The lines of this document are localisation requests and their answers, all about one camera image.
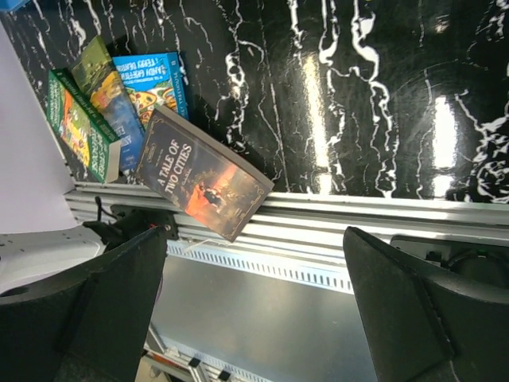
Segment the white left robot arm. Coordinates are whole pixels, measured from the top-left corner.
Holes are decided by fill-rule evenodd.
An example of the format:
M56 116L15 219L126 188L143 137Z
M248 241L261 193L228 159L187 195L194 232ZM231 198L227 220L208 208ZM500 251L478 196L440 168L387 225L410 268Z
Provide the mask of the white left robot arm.
M1 295L102 255L131 235L113 224L88 221L74 228L1 234Z

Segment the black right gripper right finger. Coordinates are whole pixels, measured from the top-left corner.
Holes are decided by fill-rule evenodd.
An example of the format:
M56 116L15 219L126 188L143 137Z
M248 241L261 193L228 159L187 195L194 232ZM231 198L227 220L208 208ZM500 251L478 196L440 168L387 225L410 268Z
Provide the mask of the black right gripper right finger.
M350 227L343 249L378 380L507 380L507 247Z

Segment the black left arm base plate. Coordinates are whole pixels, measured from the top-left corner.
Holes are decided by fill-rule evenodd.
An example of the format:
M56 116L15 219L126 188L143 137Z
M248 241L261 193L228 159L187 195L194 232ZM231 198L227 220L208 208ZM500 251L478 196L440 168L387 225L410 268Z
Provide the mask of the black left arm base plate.
M129 205L112 205L110 210L116 218L113 226L126 237L133 238L151 228L163 227L167 240L179 239L174 212Z

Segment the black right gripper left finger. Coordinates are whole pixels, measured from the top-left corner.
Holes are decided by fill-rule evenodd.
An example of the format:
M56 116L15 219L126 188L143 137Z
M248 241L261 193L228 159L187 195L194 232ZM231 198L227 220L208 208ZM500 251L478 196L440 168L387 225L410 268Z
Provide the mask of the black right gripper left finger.
M166 258L152 228L1 294L3 381L133 381Z

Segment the dark Tale Of Two Cities book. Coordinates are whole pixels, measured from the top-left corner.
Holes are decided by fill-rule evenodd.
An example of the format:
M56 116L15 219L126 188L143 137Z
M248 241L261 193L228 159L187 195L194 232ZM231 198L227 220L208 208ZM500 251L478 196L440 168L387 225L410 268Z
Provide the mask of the dark Tale Of Two Cities book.
M150 116L136 177L230 242L274 187L246 159L166 106Z

